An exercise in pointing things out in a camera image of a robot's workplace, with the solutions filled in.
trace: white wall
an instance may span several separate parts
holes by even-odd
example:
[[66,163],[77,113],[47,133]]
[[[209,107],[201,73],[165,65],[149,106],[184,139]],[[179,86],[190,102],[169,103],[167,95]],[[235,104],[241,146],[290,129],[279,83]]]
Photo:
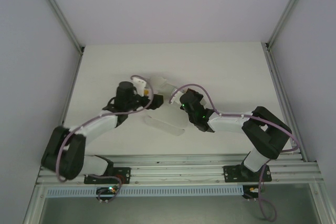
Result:
[[309,158],[336,205],[336,0],[299,0],[273,53]]
[[83,45],[263,41],[288,0],[57,0]]
[[0,0],[0,216],[22,223],[78,54],[46,0]]

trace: glass panel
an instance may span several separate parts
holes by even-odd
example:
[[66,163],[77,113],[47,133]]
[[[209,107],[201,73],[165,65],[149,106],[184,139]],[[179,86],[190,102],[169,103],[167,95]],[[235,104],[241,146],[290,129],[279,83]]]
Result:
[[[320,223],[308,185],[267,185],[265,198],[277,207],[276,223]],[[119,197],[46,199],[42,224],[266,223],[258,202],[242,196]]]

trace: white table surface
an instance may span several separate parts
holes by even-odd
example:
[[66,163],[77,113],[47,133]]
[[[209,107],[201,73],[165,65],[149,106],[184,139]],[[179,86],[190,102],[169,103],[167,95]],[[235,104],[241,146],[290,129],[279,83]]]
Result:
[[[96,116],[115,96],[118,83],[132,74],[163,76],[175,86],[198,83],[221,111],[247,112],[261,105],[282,119],[259,42],[92,45],[85,48],[65,126]],[[118,128],[90,143],[86,153],[244,154],[253,147],[244,134],[204,133],[190,123],[184,134],[174,136],[146,125],[145,115],[130,115]],[[289,142],[285,148],[291,148]]]

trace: gray wall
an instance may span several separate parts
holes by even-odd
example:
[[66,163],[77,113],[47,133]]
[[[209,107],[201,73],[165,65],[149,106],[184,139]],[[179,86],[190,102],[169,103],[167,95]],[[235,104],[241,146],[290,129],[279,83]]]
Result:
[[336,0],[300,0],[273,53],[304,146],[336,206]]
[[0,0],[0,217],[22,223],[79,55],[46,0]]

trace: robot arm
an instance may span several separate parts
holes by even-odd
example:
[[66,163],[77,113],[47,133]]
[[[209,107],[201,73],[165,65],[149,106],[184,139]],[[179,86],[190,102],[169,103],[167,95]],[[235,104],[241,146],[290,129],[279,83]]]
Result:
[[266,124],[248,116],[254,116],[270,121],[291,132],[290,128],[264,107],[257,107],[254,111],[233,114],[218,114],[212,109],[205,109],[200,101],[203,95],[193,90],[180,97],[181,109],[188,113],[189,121],[203,132],[231,131],[246,134],[254,148],[245,157],[239,167],[242,177],[247,180],[257,177],[256,173],[270,159],[277,159],[284,148],[289,136],[281,130],[268,126],[264,131],[261,127]]
[[[150,99],[145,96],[145,81],[133,78],[132,82],[120,82],[114,98],[102,109],[98,117],[88,121],[69,138],[64,149],[61,146],[70,132],[77,126],[58,126],[52,132],[47,148],[43,154],[41,164],[43,167],[56,171],[57,156],[62,151],[59,161],[59,174],[65,179],[74,179],[80,173],[110,175],[113,170],[113,162],[97,157],[85,156],[85,147],[103,133],[110,131],[122,124],[128,117],[126,113],[119,112],[136,111],[139,107],[145,107]],[[153,100],[147,109],[157,109],[163,104],[163,97],[154,94]]]

